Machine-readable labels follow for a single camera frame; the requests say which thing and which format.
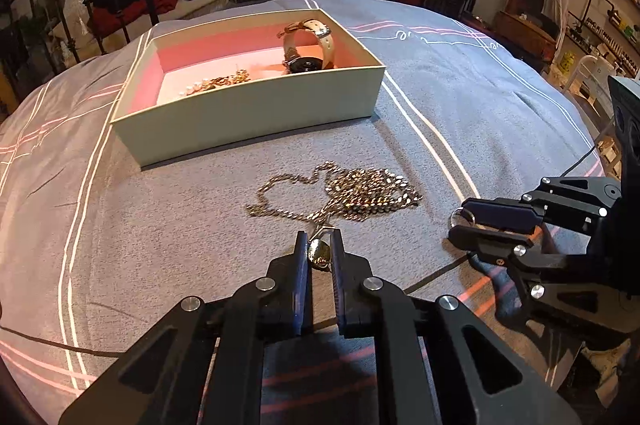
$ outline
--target jewelry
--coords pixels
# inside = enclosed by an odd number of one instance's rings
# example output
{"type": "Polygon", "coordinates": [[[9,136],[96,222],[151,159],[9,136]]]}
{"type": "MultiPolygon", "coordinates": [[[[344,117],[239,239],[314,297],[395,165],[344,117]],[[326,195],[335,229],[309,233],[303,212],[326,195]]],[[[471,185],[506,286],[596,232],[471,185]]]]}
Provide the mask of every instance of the jewelry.
{"type": "Polygon", "coordinates": [[[322,233],[331,230],[329,218],[336,215],[353,221],[365,221],[370,215],[395,212],[420,204],[422,196],[404,179],[389,169],[343,169],[333,161],[326,161],[315,167],[310,177],[297,174],[278,174],[272,177],[257,192],[258,203],[247,205],[249,215],[259,217],[274,215],[296,221],[306,221],[316,225],[307,250],[308,260],[319,269],[330,264],[330,248],[319,238],[322,233]],[[284,209],[274,209],[266,198],[266,192],[276,183],[318,182],[320,172],[326,171],[324,191],[329,201],[319,211],[309,214],[296,214],[284,209]]]}
{"type": "Polygon", "coordinates": [[[194,93],[213,90],[220,86],[233,86],[235,84],[241,84],[242,82],[248,82],[249,80],[249,72],[247,70],[239,70],[236,71],[234,75],[193,82],[192,86],[187,86],[184,91],[178,93],[178,96],[188,97],[194,93]]]}
{"type": "Polygon", "coordinates": [[[285,26],[284,30],[278,34],[278,38],[283,38],[284,61],[282,63],[288,73],[328,70],[334,67],[334,39],[331,35],[331,28],[324,23],[315,19],[294,22],[285,26]],[[318,46],[322,49],[321,59],[300,56],[294,41],[297,30],[305,30],[316,36],[318,46]]]}

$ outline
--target ring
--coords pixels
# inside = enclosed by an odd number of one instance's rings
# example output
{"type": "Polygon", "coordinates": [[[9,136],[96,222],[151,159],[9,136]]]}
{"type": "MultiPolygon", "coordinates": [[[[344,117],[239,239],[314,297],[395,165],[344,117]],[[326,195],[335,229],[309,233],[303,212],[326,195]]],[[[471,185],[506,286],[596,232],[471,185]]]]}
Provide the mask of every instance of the ring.
{"type": "Polygon", "coordinates": [[[459,207],[453,212],[451,212],[451,215],[449,216],[449,228],[453,228],[456,226],[456,224],[453,222],[453,218],[456,215],[460,215],[463,219],[471,223],[472,227],[476,226],[476,217],[473,215],[473,212],[471,212],[468,209],[465,209],[464,207],[459,207]]]}

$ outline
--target watch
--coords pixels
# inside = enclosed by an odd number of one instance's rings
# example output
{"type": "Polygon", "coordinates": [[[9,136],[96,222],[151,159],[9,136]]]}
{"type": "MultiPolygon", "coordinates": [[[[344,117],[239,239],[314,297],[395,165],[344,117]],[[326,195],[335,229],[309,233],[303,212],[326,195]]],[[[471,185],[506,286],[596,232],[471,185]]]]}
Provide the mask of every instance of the watch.
{"type": "Polygon", "coordinates": [[[307,19],[302,22],[289,24],[278,34],[278,38],[284,37],[283,64],[289,73],[303,73],[307,71],[330,70],[334,67],[334,38],[331,37],[331,29],[324,23],[307,19]],[[318,40],[318,46],[322,48],[322,58],[302,57],[296,49],[294,36],[297,30],[306,30],[313,33],[318,40]]]}

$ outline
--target necklace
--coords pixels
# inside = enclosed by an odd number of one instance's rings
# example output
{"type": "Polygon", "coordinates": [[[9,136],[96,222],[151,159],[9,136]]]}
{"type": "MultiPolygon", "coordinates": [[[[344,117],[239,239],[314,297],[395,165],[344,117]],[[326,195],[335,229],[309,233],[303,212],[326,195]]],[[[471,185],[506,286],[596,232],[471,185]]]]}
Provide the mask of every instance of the necklace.
{"type": "Polygon", "coordinates": [[[296,221],[313,223],[315,230],[307,250],[308,260],[318,269],[327,269],[330,264],[330,247],[320,237],[334,227],[330,224],[333,216],[353,221],[365,221],[370,215],[395,212],[399,209],[418,206],[422,196],[404,179],[389,169],[344,169],[333,161],[325,161],[314,168],[310,177],[299,174],[278,174],[272,177],[257,192],[258,203],[247,205],[249,215],[261,217],[273,215],[296,221]],[[329,201],[316,212],[296,213],[285,209],[272,208],[266,197],[276,183],[318,182],[320,173],[326,171],[324,191],[329,201]]]}

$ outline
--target open box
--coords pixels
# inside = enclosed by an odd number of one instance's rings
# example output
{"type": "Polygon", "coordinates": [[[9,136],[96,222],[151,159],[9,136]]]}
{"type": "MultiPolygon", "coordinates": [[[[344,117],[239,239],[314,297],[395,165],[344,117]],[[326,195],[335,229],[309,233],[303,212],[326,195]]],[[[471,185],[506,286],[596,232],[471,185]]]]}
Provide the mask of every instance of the open box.
{"type": "MultiPolygon", "coordinates": [[[[301,55],[321,57],[296,32],[301,55]]],[[[140,166],[280,131],[370,116],[385,66],[322,10],[243,15],[153,38],[124,87],[111,124],[140,166]],[[332,30],[334,68],[287,74],[284,26],[310,18],[332,30]],[[250,80],[179,97],[196,81],[249,71],[250,80]]]]}

